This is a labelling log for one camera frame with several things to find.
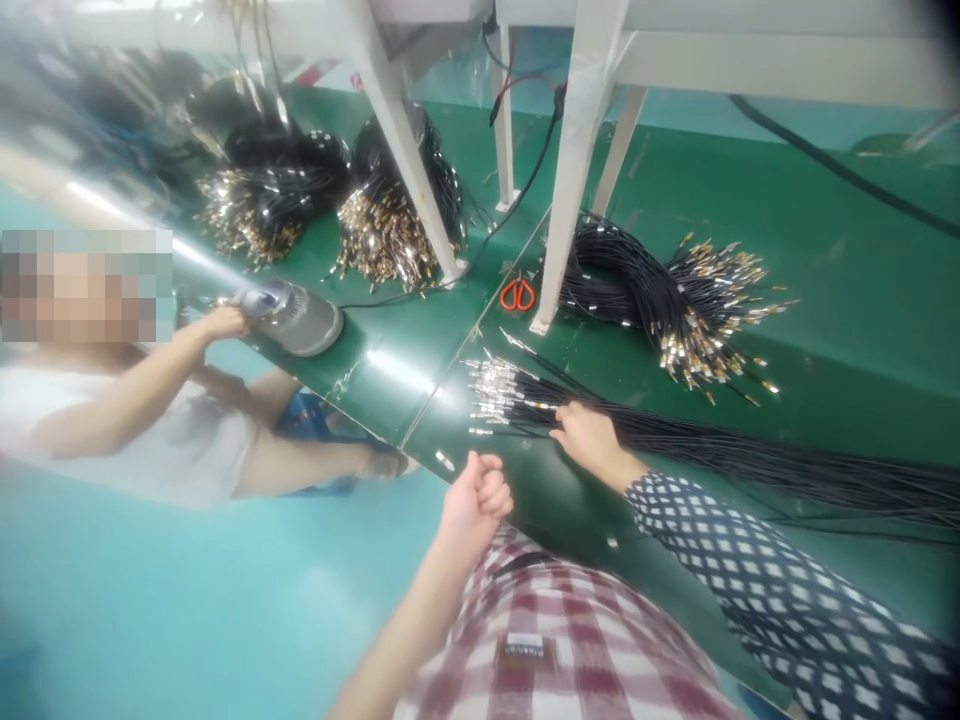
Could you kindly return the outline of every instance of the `person's hand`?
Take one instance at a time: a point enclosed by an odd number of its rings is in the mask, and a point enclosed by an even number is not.
[[[563,429],[551,430],[550,437],[577,465],[618,493],[623,494],[647,474],[649,468],[620,447],[613,422],[606,415],[572,402],[557,410],[557,421]]]
[[[222,305],[197,320],[193,325],[209,342],[246,337],[250,332],[247,319],[240,309],[232,305]]]
[[[471,450],[467,466],[443,499],[437,541],[455,549],[472,567],[493,540],[500,520],[512,510],[503,460]]]

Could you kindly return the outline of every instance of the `scissors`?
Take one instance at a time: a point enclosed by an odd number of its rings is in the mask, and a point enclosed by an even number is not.
[[[530,298],[528,302],[523,301],[525,294]],[[505,310],[529,310],[536,299],[530,283],[523,279],[522,270],[517,273],[516,280],[511,280],[500,293],[500,304]]]

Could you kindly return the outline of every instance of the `person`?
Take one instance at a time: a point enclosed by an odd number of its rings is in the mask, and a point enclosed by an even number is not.
[[[769,525],[648,468],[608,417],[572,403],[557,419],[551,436],[713,593],[807,717],[947,717],[952,650]],[[743,717],[669,615],[501,523],[512,508],[503,462],[471,451],[410,589],[328,720]]]
[[[35,265],[32,275],[11,268],[18,262]],[[205,364],[211,344],[249,332],[235,307],[145,352],[156,301],[130,292],[136,276],[108,264],[97,253],[5,256],[4,334],[34,342],[0,368],[0,453],[192,509],[404,471],[406,459],[389,448],[279,437],[299,382],[276,371],[248,388]]]

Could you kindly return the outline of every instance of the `plaid shirt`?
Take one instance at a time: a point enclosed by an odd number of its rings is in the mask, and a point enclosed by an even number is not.
[[[640,531],[714,595],[731,632],[816,720],[956,717],[955,649],[793,548],[775,528],[682,478],[627,491]],[[504,525],[464,591],[447,647],[397,705],[401,720],[742,718],[662,610],[610,575],[561,560],[497,575],[541,548]],[[539,638],[552,649],[505,657]],[[545,651],[537,649],[540,655]]]
[[[447,647],[394,718],[420,720],[728,720],[742,718],[703,652],[622,581],[560,560],[494,577],[542,549],[503,525],[464,591]],[[552,643],[555,666],[505,667],[508,633]]]

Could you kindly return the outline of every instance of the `cable bundle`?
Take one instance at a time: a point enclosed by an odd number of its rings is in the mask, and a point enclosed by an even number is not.
[[[692,390],[700,383],[727,385],[759,405],[730,382],[746,375],[772,393],[729,338],[746,323],[756,324],[796,301],[758,307],[763,298],[750,291],[766,274],[759,259],[735,252],[737,244],[717,252],[710,242],[684,249],[688,235],[664,266],[628,232],[605,218],[583,213],[567,261],[561,305],[574,312],[624,327],[638,327],[660,355],[660,367]],[[713,395],[707,392],[711,403]]]
[[[411,105],[408,115],[444,229],[457,238],[451,244],[458,253],[459,241],[467,237],[460,180],[440,151],[440,135],[423,108]],[[352,267],[371,283],[399,279],[405,290],[430,284],[437,258],[375,117],[354,144],[354,169],[363,185],[339,212],[343,249],[336,266],[342,268],[341,277]]]
[[[286,257],[307,222],[336,207],[349,187],[349,148],[329,133],[248,127],[225,149],[232,166],[197,183],[207,200],[197,219],[216,234],[220,252],[246,252],[255,270]]]
[[[520,341],[509,335],[507,338],[566,387],[499,358],[467,362],[474,368],[471,387],[479,398],[478,412],[471,417],[512,428],[472,428],[473,434],[542,437],[536,430],[557,426],[557,408],[578,400],[611,417],[624,447],[749,480],[798,498],[960,529],[958,468],[831,453],[608,402]]]

